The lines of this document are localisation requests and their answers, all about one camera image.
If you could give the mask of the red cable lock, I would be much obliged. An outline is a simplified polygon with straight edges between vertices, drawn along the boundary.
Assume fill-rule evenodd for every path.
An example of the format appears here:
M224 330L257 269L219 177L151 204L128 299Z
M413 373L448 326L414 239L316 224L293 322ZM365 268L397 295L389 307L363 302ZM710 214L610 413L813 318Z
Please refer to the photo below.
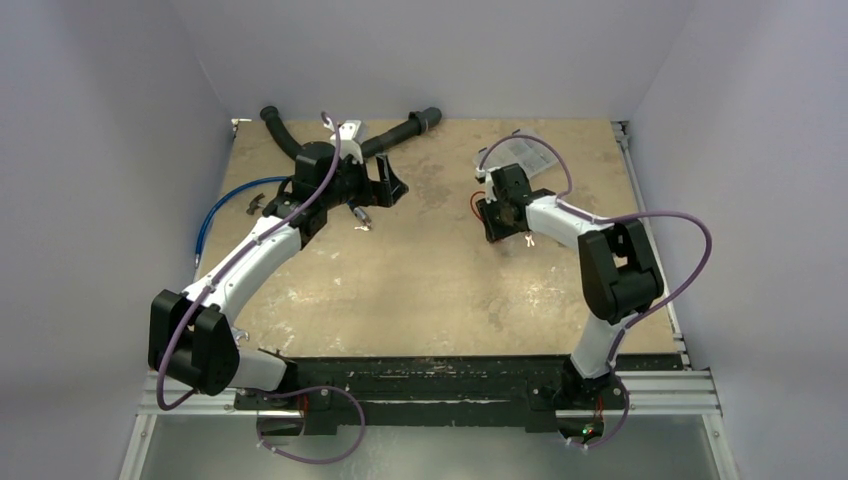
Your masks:
M482 191L482 190L475 191L469 198L469 206L470 206L471 212L479 221L483 221L483 216L482 216L481 209L480 209L480 203L485 202L485 200L486 200L485 192Z

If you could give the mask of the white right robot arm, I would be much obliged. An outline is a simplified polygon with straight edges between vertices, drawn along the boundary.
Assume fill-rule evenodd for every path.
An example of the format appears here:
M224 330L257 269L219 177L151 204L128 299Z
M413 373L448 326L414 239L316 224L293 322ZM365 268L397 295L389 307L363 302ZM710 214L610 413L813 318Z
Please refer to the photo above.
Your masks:
M646 313L664 291L645 227L638 219L601 220L548 189L535 190L517 164L479 170L476 178L484 187L476 208L488 242L538 234L578 256L589 315L564 361L557 394L584 407L609 384L629 322Z

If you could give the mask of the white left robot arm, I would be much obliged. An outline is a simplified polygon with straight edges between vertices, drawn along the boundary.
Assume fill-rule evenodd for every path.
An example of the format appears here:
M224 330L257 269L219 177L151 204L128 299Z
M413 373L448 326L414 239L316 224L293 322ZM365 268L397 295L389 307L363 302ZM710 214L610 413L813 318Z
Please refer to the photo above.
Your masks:
M341 145L307 144L246 237L201 279L153 299L148 364L157 379L171 378L210 396L226 388L255 389L272 408L292 405L298 382L286 374L290 361L241 350L234 322L275 271L326 225L331 209L349 203L390 208L408 193L386 154L377 154L376 171L378 179L370 179L364 160Z

